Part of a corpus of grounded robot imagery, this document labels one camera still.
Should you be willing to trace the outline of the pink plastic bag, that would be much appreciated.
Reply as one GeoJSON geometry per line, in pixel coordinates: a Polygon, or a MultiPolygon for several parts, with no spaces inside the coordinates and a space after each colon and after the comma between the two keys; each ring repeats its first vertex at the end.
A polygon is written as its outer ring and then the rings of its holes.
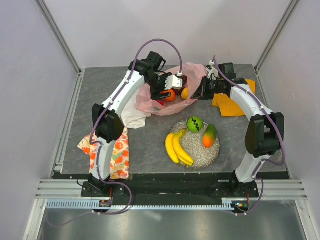
{"type": "Polygon", "coordinates": [[[135,109],[157,116],[169,116],[177,114],[195,103],[196,100],[191,99],[191,96],[199,88],[202,78],[207,75],[206,68],[201,64],[187,62],[182,65],[182,75],[187,77],[187,99],[182,99],[181,96],[176,96],[174,101],[160,104],[158,101],[151,99],[150,86],[148,84],[144,84],[137,94],[136,103],[134,104],[135,109]]]}

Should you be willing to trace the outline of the fake green fruit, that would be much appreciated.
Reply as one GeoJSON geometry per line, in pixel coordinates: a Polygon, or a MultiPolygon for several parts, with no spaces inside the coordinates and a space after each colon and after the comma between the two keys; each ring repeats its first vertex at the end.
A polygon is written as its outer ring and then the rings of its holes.
{"type": "Polygon", "coordinates": [[[186,125],[187,129],[192,133],[198,133],[204,126],[202,119],[198,116],[191,116],[186,125]]]}

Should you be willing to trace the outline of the fake mango fruit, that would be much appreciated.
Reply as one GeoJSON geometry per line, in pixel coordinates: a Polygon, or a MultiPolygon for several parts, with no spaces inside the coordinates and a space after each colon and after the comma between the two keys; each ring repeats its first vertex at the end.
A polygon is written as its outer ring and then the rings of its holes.
{"type": "Polygon", "coordinates": [[[202,136],[202,144],[205,148],[210,148],[216,141],[218,131],[213,124],[209,124],[202,136]]]}

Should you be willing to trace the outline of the speckled glass plate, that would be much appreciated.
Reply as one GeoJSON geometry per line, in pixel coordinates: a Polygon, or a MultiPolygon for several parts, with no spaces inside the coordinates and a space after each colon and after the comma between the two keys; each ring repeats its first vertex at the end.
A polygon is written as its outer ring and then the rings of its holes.
{"type": "Polygon", "coordinates": [[[189,166],[183,162],[178,164],[189,170],[201,170],[212,165],[218,158],[221,149],[221,142],[216,135],[215,141],[211,147],[203,145],[203,135],[207,130],[208,123],[203,123],[203,128],[199,132],[187,130],[186,134],[180,139],[183,150],[193,159],[193,165],[189,166]]]}

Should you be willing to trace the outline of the yellow fake banana bunch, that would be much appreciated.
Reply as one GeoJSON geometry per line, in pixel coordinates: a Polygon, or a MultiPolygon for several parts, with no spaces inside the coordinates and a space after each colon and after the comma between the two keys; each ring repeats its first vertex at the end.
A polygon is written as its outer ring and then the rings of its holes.
{"type": "Polygon", "coordinates": [[[175,163],[183,163],[187,166],[192,166],[194,160],[187,154],[183,149],[180,139],[185,136],[187,129],[183,128],[181,131],[176,133],[170,133],[165,139],[165,149],[169,158],[175,163]]]}

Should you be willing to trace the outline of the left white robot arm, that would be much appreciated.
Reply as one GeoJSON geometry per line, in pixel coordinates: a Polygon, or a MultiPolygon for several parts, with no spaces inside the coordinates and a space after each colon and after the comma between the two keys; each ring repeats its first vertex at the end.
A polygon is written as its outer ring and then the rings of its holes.
{"type": "Polygon", "coordinates": [[[166,80],[171,73],[159,76],[166,61],[158,53],[151,51],[146,59],[137,60],[136,65],[129,65],[128,71],[111,96],[102,104],[92,107],[92,121],[97,137],[98,154],[92,170],[94,178],[98,179],[92,185],[92,191],[99,197],[106,196],[110,185],[106,180],[110,175],[110,163],[113,149],[123,131],[124,124],[121,114],[133,95],[147,84],[153,100],[163,101],[170,93],[165,93],[166,80]]]}

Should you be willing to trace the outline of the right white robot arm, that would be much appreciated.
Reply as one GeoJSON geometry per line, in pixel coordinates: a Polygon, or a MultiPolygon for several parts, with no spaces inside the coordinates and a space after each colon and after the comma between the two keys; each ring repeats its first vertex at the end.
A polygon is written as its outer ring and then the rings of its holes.
{"type": "Polygon", "coordinates": [[[247,191],[246,183],[252,182],[265,162],[278,150],[284,150],[284,115],[273,112],[253,93],[244,78],[237,78],[232,63],[206,66],[208,74],[191,96],[196,100],[211,100],[216,94],[224,94],[244,112],[249,124],[245,135],[246,154],[235,170],[235,181],[229,191],[235,197],[247,191]]]}

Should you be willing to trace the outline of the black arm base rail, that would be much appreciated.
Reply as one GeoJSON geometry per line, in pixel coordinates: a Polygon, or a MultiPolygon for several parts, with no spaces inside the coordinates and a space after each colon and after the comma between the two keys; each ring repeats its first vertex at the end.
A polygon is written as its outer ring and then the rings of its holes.
{"type": "Polygon", "coordinates": [[[82,184],[82,197],[134,197],[156,194],[208,195],[214,198],[257,198],[257,183],[240,183],[234,172],[222,173],[148,173],[133,174],[129,179],[101,180],[88,176],[82,184]]]}

